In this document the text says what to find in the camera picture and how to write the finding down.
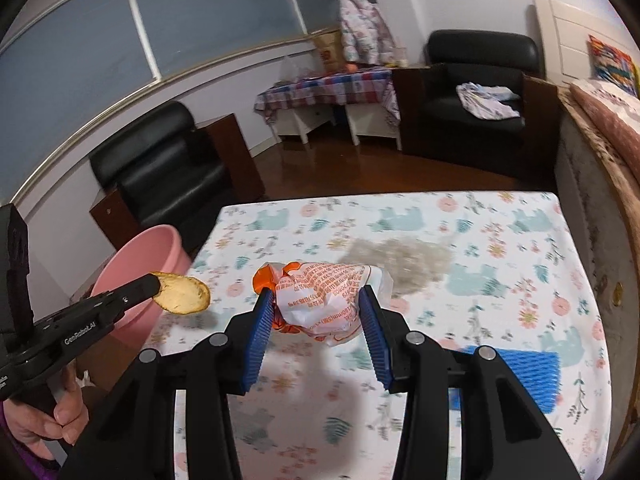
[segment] white headboard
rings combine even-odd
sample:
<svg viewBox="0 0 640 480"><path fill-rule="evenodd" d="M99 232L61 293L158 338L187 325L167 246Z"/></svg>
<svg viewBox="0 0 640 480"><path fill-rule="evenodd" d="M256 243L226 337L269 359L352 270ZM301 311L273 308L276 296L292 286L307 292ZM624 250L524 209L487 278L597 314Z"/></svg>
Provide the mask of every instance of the white headboard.
<svg viewBox="0 0 640 480"><path fill-rule="evenodd" d="M556 0L534 0L545 51L546 78L557 85L593 75L589 35L622 50L640 66L640 50L625 27Z"/></svg>

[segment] dried bread slice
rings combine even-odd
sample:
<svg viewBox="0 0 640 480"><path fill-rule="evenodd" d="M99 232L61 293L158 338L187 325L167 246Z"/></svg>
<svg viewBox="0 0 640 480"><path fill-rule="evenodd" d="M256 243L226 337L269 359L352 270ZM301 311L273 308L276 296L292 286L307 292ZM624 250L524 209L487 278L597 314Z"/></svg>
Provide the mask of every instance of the dried bread slice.
<svg viewBox="0 0 640 480"><path fill-rule="evenodd" d="M196 278L171 272L152 272L160 280L160 292L154 301L173 314L195 314L209 307L209 287Z"/></svg>

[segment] blue mesh cloth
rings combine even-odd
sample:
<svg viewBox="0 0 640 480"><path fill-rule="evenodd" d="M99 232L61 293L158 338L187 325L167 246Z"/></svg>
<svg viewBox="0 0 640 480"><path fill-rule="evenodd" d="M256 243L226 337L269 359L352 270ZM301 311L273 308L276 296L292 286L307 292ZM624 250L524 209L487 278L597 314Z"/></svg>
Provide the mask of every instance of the blue mesh cloth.
<svg viewBox="0 0 640 480"><path fill-rule="evenodd" d="M472 354L477 347L468 346L462 352ZM504 362L536 401L542 413L551 413L560 391L560 359L555 352L496 349ZM458 390L449 391L449 408L460 409Z"/></svg>

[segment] pink plastic bucket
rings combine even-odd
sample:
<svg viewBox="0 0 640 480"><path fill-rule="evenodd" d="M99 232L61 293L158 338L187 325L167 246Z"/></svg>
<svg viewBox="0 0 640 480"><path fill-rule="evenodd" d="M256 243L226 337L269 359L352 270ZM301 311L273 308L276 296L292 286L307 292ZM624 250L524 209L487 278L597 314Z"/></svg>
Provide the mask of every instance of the pink plastic bucket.
<svg viewBox="0 0 640 480"><path fill-rule="evenodd" d="M191 260L182 239L171 225L157 225L141 232L121 248L100 273L91 295L113 290L153 270L185 274ZM139 350L145 343L162 309L146 300L127 310L111 333L127 346Z"/></svg>

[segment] table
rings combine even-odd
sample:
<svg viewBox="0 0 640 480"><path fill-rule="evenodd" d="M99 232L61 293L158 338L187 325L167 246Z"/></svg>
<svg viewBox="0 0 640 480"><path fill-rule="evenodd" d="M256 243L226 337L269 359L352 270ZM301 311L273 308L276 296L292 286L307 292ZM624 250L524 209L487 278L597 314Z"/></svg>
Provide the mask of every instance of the table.
<svg viewBox="0 0 640 480"><path fill-rule="evenodd" d="M191 269L211 288L209 310L193 317L163 313L148 344L169 354L224 330L232 315L253 307L251 279L266 261L335 262L356 238L405 236L449 244L454 259L441 282L394 299L392 307L447 348L557 352L561 389L548 420L582 477L596 479L609 434L609 359L593 294L558 199L549 193L362 195L224 208ZM452 286L460 276L479 283L478 290ZM482 286L489 281L492 286ZM404 395L389 395L376 381L363 336L329 348L303 334L273 333L258 383L247 396L230 399L243 475L389 480L404 403ZM184 394L176 413L176 478L182 480L188 477ZM458 412L450 412L450 426L454 480Z"/></svg>
<svg viewBox="0 0 640 480"><path fill-rule="evenodd" d="M254 108L264 115L275 135L300 134L306 144L306 133L313 129L306 124L319 126L327 120L326 110L320 105L345 106L356 146L360 143L358 136L366 135L391 137L396 140L398 150L402 149L398 130L400 112L388 68L304 79L269 88L258 95ZM307 107L315 109L306 111ZM317 114L319 120L314 120L313 114Z"/></svg>

